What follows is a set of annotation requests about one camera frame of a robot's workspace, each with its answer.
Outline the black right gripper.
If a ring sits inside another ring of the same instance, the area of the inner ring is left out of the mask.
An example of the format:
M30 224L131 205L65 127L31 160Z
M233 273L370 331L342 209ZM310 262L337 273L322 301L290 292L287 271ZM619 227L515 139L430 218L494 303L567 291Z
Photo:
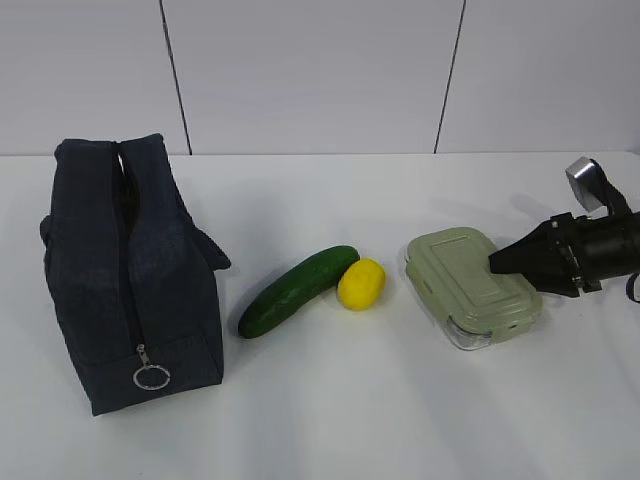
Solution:
M489 266L495 274L521 273L539 292L577 298L602 290L600 280L586 277L580 249L577 220L567 212L491 254Z

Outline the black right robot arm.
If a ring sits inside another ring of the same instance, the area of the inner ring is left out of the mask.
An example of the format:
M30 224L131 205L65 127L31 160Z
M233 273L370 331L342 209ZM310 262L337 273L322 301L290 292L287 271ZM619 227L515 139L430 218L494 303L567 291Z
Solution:
M564 213L489 256L494 274L521 274L536 290L577 298L607 279L639 272L639 215Z

